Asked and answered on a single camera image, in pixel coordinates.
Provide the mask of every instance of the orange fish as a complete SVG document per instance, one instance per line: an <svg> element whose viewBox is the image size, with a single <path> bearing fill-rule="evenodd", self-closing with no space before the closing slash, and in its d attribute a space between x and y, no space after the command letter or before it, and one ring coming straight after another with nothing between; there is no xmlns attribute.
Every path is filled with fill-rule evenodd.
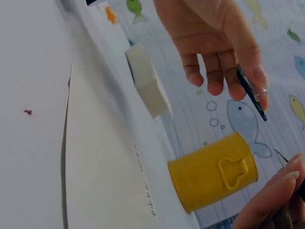
<svg viewBox="0 0 305 229"><path fill-rule="evenodd" d="M118 17L115 12L112 11L110 6L105 7L105 11L107 13L107 18L109 21L111 21L112 24L117 24L118 23Z"/></svg>

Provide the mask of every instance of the yellow can handle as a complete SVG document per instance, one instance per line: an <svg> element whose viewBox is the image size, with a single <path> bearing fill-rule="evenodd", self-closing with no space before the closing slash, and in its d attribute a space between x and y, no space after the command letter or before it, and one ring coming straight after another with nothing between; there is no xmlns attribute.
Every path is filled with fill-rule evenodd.
<svg viewBox="0 0 305 229"><path fill-rule="evenodd" d="M222 163L223 163L224 161L228 161L228 162L230 162L230 163L232 163L232 164L241 162L242 165L243 165L243 167L242 167L242 168L243 168L243 173L242 173L240 176L237 177L236 182L235 182L235 184L234 184L233 186L230 186L230 184L229 184L229 182L228 182L228 180L227 180L227 178L226 178L226 176L225 176L225 173L224 173L224 170L223 170L223 167L222 167ZM248 167L247 167L247 165L246 165L244 159L232 160L232 159L230 159L230 158L228 158L228 157L223 158L223 159L221 159L221 160L218 162L218 168L219 168L219 170L220 170L221 177L222 177L222 179L223 179L223 181L224 181L224 185L225 185L225 187L226 187L227 189L229 189L229 190L236 189L236 188L239 186L239 180L240 180L240 178L244 177L244 176L246 175L246 173L248 172Z"/></svg>

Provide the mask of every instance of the eraser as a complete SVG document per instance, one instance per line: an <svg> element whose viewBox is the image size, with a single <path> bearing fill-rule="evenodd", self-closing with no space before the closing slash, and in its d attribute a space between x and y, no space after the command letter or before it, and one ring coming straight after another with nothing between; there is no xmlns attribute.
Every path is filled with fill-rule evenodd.
<svg viewBox="0 0 305 229"><path fill-rule="evenodd" d="M141 44L135 44L126 57L132 72L135 88L153 118L172 109L158 74Z"/></svg>

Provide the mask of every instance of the yellow tin can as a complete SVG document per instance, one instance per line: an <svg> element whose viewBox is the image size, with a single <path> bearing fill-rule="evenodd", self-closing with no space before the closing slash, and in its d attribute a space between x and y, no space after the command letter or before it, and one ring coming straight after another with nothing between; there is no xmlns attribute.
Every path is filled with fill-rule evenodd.
<svg viewBox="0 0 305 229"><path fill-rule="evenodd" d="M237 132L169 161L168 169L187 213L213 204L258 180L251 149Z"/></svg>

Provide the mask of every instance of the black pen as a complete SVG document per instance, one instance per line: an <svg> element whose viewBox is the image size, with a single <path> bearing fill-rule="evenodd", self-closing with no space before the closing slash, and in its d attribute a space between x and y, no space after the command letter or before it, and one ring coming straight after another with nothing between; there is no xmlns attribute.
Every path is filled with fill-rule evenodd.
<svg viewBox="0 0 305 229"><path fill-rule="evenodd" d="M282 167L285 167L286 164L288 163L288 160L278 150L275 149L275 151L277 153L277 157L278 157ZM305 180L302 182L300 188L296 192L305 202Z"/></svg>
<svg viewBox="0 0 305 229"><path fill-rule="evenodd" d="M264 110L263 110L261 104L255 98L253 91L251 89L251 86L248 83L248 81L246 80L246 76L244 75L243 70L241 69L239 64L237 65L237 68L236 68L236 74L237 74L237 78L238 78L240 84L242 85L242 87L244 88L244 90L246 91L248 96L250 97L250 99L251 99L252 103L254 104L254 106L256 107L258 113L260 114L260 116L262 117L262 119L264 121L267 121L267 117L264 113Z"/></svg>

